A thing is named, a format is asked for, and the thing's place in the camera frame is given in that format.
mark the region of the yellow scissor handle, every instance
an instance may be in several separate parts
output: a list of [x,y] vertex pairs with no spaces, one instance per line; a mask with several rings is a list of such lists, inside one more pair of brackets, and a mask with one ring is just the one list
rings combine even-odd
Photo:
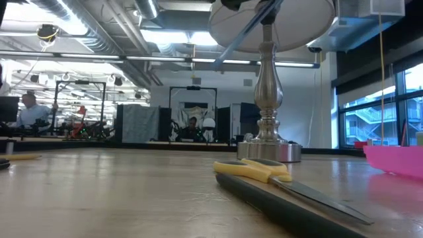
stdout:
[[244,176],[265,183],[268,182],[269,176],[272,174],[269,170],[261,169],[238,161],[216,161],[213,164],[213,169],[217,173]]
[[268,170],[272,173],[272,175],[277,176],[282,182],[292,181],[292,177],[288,172],[288,168],[283,163],[271,161],[268,159],[241,159],[241,162]]

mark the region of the scissor blade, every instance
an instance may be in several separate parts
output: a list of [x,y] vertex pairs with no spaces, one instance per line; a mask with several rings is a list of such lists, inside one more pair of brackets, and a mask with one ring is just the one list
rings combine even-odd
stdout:
[[301,184],[300,182],[281,182],[277,177],[271,177],[270,180],[272,183],[278,185],[281,188],[288,189],[292,192],[298,193],[304,197],[307,197],[309,199],[312,199],[316,202],[319,202],[321,204],[324,204],[326,206],[329,206],[335,210],[338,210],[344,214],[347,214],[349,216],[352,216],[353,218],[356,218],[360,220],[362,223],[366,225],[371,225],[374,223],[373,220],[371,220],[366,215],[362,214],[361,212],[347,206],[344,204],[341,204],[340,202],[336,201],[333,198],[330,198],[323,193],[314,190],[308,186],[305,186],[304,184]]

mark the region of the gray curtain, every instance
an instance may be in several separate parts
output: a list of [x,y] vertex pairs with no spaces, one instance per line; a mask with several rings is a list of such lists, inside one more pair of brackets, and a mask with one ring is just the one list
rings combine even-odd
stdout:
[[146,143],[159,135],[159,108],[124,105],[122,142]]

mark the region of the scissors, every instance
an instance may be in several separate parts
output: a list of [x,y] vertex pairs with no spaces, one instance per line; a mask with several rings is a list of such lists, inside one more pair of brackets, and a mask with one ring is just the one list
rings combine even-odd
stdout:
[[267,159],[242,159],[238,161],[214,162],[214,171],[235,176],[244,176],[264,183],[272,183],[280,188],[300,194],[308,199],[324,204],[343,214],[353,217],[363,224],[374,223],[369,217],[361,212],[336,201],[300,182],[292,179],[287,167],[283,163]]

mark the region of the workbench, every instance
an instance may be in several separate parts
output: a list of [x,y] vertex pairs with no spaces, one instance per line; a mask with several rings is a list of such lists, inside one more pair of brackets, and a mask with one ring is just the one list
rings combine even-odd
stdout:
[[[35,153],[42,157],[13,161],[0,171],[2,237],[292,237],[218,185],[213,162],[235,161],[236,153],[103,148]],[[343,200],[375,224],[336,219],[272,185],[244,179],[368,237],[423,236],[423,182],[341,155],[303,155],[288,167],[295,180]]]

